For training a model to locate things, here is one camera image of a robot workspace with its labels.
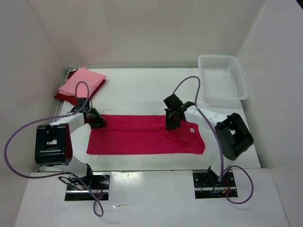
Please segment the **magenta t-shirt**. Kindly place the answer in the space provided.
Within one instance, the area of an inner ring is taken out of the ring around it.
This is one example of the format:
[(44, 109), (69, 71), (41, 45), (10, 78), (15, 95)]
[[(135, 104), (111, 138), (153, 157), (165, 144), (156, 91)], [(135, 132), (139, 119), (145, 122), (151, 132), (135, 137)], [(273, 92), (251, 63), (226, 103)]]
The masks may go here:
[(203, 154), (205, 143), (198, 125), (181, 122), (165, 128), (164, 115), (104, 115), (107, 124), (92, 129), (89, 155)]

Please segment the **light pink t-shirt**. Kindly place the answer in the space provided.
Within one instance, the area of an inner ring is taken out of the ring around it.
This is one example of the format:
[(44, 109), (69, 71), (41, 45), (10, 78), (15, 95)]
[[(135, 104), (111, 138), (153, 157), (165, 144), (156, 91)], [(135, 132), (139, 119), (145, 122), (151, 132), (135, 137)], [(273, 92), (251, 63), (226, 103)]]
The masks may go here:
[(105, 75), (92, 72), (87, 68), (78, 68), (58, 91), (62, 95), (78, 98), (91, 97), (106, 78)]

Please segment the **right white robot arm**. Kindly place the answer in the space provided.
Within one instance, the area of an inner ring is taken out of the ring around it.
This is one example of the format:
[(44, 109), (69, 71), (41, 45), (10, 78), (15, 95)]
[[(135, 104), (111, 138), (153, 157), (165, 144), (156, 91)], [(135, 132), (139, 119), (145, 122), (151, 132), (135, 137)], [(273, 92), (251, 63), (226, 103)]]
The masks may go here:
[(213, 186), (224, 181), (228, 168), (254, 143), (248, 127), (237, 113), (225, 115), (194, 106), (186, 110), (166, 108), (165, 112), (165, 126), (168, 130), (181, 127), (181, 122), (188, 122), (210, 129), (214, 134), (219, 147), (219, 157), (208, 168), (208, 181)]

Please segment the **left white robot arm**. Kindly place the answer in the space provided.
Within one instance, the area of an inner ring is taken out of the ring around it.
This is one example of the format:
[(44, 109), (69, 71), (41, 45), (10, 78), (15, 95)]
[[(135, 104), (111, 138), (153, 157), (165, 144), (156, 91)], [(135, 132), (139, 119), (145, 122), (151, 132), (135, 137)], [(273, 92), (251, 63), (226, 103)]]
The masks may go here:
[(96, 108), (70, 113), (51, 123), (39, 125), (36, 129), (35, 162), (42, 166), (56, 167), (63, 172), (76, 174), (78, 184), (89, 189), (95, 177), (89, 164), (79, 161), (73, 155), (71, 134), (88, 124), (91, 129), (107, 125)]

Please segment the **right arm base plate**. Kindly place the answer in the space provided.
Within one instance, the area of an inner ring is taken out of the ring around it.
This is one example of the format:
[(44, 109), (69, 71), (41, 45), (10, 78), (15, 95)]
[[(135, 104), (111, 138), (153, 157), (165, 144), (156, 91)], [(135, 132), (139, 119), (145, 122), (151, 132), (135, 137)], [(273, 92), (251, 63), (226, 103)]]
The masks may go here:
[(193, 171), (193, 182), (196, 199), (238, 197), (234, 175), (229, 171), (220, 183), (213, 183), (206, 170)]

